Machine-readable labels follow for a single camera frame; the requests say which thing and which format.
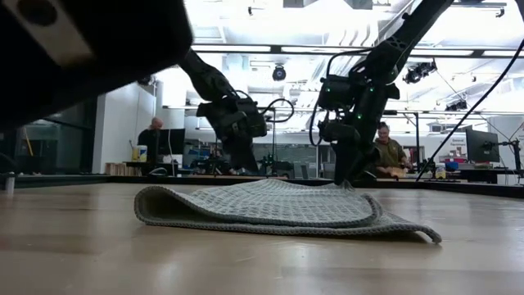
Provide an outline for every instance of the olive shirt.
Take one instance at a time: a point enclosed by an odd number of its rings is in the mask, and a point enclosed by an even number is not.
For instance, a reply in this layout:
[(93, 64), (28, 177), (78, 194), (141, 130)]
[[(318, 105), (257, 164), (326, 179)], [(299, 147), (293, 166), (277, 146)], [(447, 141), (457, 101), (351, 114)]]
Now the olive shirt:
[(394, 139), (389, 138), (387, 143), (375, 139), (375, 145), (380, 150), (380, 160), (377, 161), (377, 167), (395, 167), (400, 168), (400, 160), (406, 157), (402, 146)]

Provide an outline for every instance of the ceiling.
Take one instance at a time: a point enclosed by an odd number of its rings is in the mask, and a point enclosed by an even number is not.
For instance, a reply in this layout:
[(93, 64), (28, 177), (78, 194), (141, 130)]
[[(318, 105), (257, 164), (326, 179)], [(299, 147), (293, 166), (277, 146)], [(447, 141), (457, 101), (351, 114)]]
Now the ceiling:
[[(275, 44), (310, 46), (372, 47), (390, 36), (401, 25), (400, 16), (411, 12), (420, 0), (377, 0), (372, 10), (355, 10), (344, 0), (186, 0), (192, 22), (195, 44)], [(514, 49), (524, 37), (524, 24), (514, 1), (500, 0), (499, 7), (451, 7), (422, 38), (419, 47), (426, 48), (495, 48)], [(248, 60), (242, 68), (249, 94), (260, 106), (285, 97), (296, 100), (296, 107), (311, 108), (318, 97), (319, 80), (325, 76), (326, 56), (250, 53), (205, 53), (204, 59), (241, 55)], [(339, 58), (332, 73), (345, 75), (362, 57)], [(493, 84), (508, 64), (508, 58), (437, 58), (438, 73), (417, 84), (406, 84), (400, 75), (396, 81), (401, 92), (399, 101), (388, 103), (396, 110), (444, 110), (445, 105), (460, 98), (471, 105)], [(275, 65), (284, 65), (287, 78), (274, 82)], [(231, 73), (225, 74), (233, 82)], [(494, 95), (521, 89), (524, 59), (518, 60), (508, 73), (504, 87)], [(191, 104), (200, 102), (193, 90), (188, 92)], [(481, 109), (490, 108), (486, 100)], [(516, 111), (515, 106), (508, 106)], [(298, 114), (286, 128), (305, 127), (310, 112)]]

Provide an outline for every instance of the computer monitor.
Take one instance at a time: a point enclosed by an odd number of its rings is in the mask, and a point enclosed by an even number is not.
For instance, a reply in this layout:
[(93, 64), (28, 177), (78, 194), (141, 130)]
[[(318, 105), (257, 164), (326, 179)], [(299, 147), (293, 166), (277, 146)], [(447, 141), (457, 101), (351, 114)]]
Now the computer monitor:
[(466, 130), (468, 160), (474, 162), (499, 162), (499, 136), (490, 132)]
[[(186, 138), (185, 129), (162, 129), (160, 130), (160, 136), (158, 138), (158, 154), (159, 155), (170, 155), (170, 154), (182, 155), (185, 138)], [(169, 151), (169, 142), (171, 142), (171, 152)]]

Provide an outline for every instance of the gray towel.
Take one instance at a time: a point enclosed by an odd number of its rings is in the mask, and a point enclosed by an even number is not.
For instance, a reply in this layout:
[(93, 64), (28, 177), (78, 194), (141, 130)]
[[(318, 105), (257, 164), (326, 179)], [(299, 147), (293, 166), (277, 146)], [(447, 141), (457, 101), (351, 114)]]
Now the gray towel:
[(347, 185), (264, 179), (189, 194), (151, 186), (137, 194), (134, 210), (148, 225), (285, 235), (422, 232), (434, 243), (442, 240), (433, 229), (382, 210), (371, 195)]

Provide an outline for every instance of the bald man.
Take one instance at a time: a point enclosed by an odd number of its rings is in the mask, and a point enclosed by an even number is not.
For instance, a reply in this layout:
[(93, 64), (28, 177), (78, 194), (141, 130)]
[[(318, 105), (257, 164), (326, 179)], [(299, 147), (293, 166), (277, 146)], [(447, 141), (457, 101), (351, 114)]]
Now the bald man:
[(151, 124), (147, 129), (143, 130), (138, 136), (138, 145), (147, 146), (147, 161), (156, 163), (158, 159), (154, 159), (156, 145), (160, 136), (159, 130), (162, 129), (164, 122), (157, 117), (151, 120)]

